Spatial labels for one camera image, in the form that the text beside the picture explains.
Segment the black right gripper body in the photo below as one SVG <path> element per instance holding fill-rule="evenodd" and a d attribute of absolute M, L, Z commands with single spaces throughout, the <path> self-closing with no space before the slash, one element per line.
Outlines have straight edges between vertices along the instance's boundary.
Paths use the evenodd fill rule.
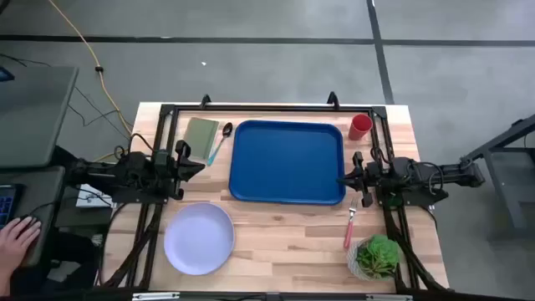
<path fill-rule="evenodd" d="M 377 186 L 379 175 L 380 175 L 380 165 L 376 161 L 371 161 L 363 166 L 364 157 L 360 151 L 356 151 L 353 155 L 354 163 L 354 183 L 356 191 L 361 191 L 363 194 L 362 206 L 370 207 L 374 200 L 369 192 L 370 187 Z"/>

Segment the grey desk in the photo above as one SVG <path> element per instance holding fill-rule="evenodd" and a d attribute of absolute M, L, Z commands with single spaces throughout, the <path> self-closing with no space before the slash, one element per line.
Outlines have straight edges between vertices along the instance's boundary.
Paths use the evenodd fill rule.
<path fill-rule="evenodd" d="M 15 67 L 0 82 L 0 186 L 22 185 L 15 217 L 41 222 L 22 262 L 39 264 L 64 189 L 65 169 L 51 163 L 79 71 L 74 67 Z"/>

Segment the red plastic cup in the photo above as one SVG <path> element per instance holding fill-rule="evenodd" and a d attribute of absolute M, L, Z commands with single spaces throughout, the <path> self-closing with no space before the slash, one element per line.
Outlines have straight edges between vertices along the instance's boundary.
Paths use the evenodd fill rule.
<path fill-rule="evenodd" d="M 365 114 L 355 115 L 349 127 L 350 140 L 361 140 L 373 127 L 372 119 Z"/>

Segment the white paper box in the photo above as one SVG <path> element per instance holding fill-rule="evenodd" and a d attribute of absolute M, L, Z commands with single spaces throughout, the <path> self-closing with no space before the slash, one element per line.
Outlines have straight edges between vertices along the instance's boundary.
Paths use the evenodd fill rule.
<path fill-rule="evenodd" d="M 76 199 L 76 207 L 91 208 L 91 207 L 114 207 L 112 198 L 93 188 L 90 185 L 83 184 L 79 188 L 79 194 Z"/>

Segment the potted green succulent plant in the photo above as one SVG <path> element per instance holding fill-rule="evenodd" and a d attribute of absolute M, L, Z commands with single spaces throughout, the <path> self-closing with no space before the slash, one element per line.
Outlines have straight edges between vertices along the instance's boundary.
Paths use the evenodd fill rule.
<path fill-rule="evenodd" d="M 375 234 L 352 242 L 347 251 L 349 271 L 365 281 L 391 279 L 398 271 L 400 247 L 386 235 Z"/>

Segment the backlit keyboard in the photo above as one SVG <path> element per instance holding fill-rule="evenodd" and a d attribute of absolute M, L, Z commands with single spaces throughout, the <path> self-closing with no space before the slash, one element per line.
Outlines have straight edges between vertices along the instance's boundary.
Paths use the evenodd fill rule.
<path fill-rule="evenodd" d="M 0 185 L 0 230 L 13 219 L 24 185 Z"/>

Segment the blue plastic tray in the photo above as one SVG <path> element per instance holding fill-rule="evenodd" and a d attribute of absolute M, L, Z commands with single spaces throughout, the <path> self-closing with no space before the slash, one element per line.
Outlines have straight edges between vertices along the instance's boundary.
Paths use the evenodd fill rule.
<path fill-rule="evenodd" d="M 334 206 L 346 194 L 343 177 L 334 125 L 247 120 L 235 131 L 229 192 L 239 201 Z"/>

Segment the lavender plate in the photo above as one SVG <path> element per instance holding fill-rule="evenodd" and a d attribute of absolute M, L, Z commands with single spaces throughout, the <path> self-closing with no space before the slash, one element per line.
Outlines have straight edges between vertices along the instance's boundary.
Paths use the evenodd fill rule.
<path fill-rule="evenodd" d="M 164 251 L 179 272 L 199 276 L 219 269 L 235 245 L 232 219 L 218 205 L 188 205 L 171 219 L 165 231 Z"/>

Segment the person's hand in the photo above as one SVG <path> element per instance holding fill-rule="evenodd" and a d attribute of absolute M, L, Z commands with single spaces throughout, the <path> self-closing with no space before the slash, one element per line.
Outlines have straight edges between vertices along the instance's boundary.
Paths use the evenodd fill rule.
<path fill-rule="evenodd" d="M 35 223 L 22 235 L 19 235 L 21 229 L 29 222 L 28 219 L 23 222 L 20 217 L 10 221 L 2 230 L 0 230 L 0 274 L 11 274 L 22 262 L 29 246 L 38 237 L 41 228 L 41 222 Z"/>

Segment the person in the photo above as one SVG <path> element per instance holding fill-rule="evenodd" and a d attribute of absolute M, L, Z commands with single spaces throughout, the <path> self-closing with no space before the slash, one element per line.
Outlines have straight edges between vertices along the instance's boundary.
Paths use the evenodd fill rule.
<path fill-rule="evenodd" d="M 98 248 L 87 237 L 59 232 L 53 238 L 53 250 L 42 263 L 22 268 L 22 263 L 9 275 L 0 274 L 0 297 L 56 293 L 92 288 L 98 267 Z M 61 281 L 48 278 L 53 260 L 79 265 Z"/>

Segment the fork with pink handle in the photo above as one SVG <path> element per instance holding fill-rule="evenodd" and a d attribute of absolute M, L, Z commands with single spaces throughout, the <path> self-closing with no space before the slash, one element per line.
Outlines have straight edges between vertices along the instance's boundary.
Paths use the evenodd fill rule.
<path fill-rule="evenodd" d="M 351 244 L 351 237 L 353 235 L 354 230 L 354 218 L 356 216 L 357 208 L 358 200 L 355 198 L 351 201 L 349 205 L 349 220 L 344 235 L 344 249 L 349 249 Z"/>

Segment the green notebook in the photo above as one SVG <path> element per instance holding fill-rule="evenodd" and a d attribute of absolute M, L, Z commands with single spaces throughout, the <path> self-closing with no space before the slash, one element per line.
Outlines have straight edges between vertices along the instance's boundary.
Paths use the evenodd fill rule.
<path fill-rule="evenodd" d="M 192 117 L 186 127 L 184 141 L 191 147 L 191 156 L 207 160 L 216 138 L 219 122 Z"/>

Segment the black metal stand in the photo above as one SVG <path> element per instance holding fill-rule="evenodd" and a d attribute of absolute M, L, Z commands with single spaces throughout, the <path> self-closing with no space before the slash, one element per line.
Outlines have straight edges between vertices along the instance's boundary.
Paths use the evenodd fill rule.
<path fill-rule="evenodd" d="M 512 146 L 530 134 L 535 134 L 535 114 L 515 121 L 463 157 L 485 161 L 497 197 L 507 208 L 512 228 L 499 235 L 500 240 L 535 240 L 535 146 Z"/>

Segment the black metal table frame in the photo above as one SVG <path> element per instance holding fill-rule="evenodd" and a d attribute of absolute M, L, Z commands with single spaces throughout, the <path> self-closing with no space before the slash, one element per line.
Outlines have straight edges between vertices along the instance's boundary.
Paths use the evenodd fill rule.
<path fill-rule="evenodd" d="M 135 119 L 134 132 L 149 142 L 155 139 L 160 103 L 141 103 Z M 362 151 L 366 161 L 372 158 L 369 148 L 371 134 L 362 140 L 347 140 L 349 125 L 357 112 L 335 111 L 328 105 L 310 105 L 322 111 L 297 111 L 305 105 L 237 105 L 230 111 L 180 110 L 176 139 L 182 138 L 191 117 L 218 120 L 217 140 L 227 122 L 239 125 L 246 120 L 279 120 L 326 123 L 336 126 L 344 136 L 346 172 L 353 167 L 351 157 Z M 393 152 L 419 160 L 418 146 L 411 124 L 408 106 L 386 105 Z M 208 166 L 189 182 L 182 182 L 183 201 L 169 201 L 163 209 L 160 233 L 157 238 L 150 289 L 218 292 L 315 292 L 315 293 L 393 293 L 390 281 L 368 282 L 356 278 L 349 271 L 343 236 L 352 199 L 361 195 L 348 188 L 344 200 L 334 207 L 260 204 L 236 201 L 228 190 L 232 157 L 232 139 L 226 140 L 212 166 Z M 164 253 L 164 231 L 168 222 L 185 206 L 196 202 L 213 202 L 232 218 L 236 244 L 228 261 L 214 273 L 189 276 L 175 270 Z M 140 205 L 125 207 L 114 220 L 105 245 L 103 278 L 108 280 L 122 264 L 132 248 L 140 215 Z M 406 218 L 410 240 L 418 258 L 434 279 L 449 287 L 435 222 L 419 207 L 407 207 Z M 377 205 L 359 209 L 354 224 L 353 240 L 358 241 L 375 233 L 385 234 L 383 212 Z"/>

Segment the black spoon with teal handle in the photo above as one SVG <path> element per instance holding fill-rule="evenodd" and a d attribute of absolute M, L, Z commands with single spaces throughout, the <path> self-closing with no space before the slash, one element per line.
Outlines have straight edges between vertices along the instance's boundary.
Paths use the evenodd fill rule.
<path fill-rule="evenodd" d="M 210 155 L 210 157 L 207 160 L 207 164 L 211 166 L 216 159 L 217 153 L 220 150 L 222 143 L 225 141 L 226 138 L 230 137 L 233 130 L 233 124 L 231 122 L 228 122 L 224 125 L 222 129 L 222 138 L 220 142 L 218 143 L 216 149 L 213 151 L 213 153 Z"/>

